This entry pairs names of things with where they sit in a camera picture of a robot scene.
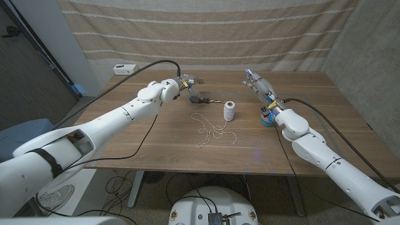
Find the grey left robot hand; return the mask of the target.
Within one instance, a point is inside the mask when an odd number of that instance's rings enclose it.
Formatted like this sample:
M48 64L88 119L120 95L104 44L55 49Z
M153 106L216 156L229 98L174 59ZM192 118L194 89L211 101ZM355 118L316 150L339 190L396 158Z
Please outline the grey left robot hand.
M179 90L187 89L191 96L195 96L198 98L203 98L200 92L194 88L195 84L204 84L204 80L201 77L193 76L190 74L182 74L177 79L177 83L179 85Z

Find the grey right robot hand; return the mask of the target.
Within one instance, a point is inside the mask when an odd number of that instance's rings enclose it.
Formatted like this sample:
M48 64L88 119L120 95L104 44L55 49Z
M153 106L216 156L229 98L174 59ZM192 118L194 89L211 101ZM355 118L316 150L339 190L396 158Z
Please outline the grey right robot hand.
M248 81L243 81L242 83L250 87L262 103L266 103L266 106L262 108L262 113L265 116L271 115L275 117L287 109L286 105L278 99L273 86L266 79L250 69L246 69L245 72Z

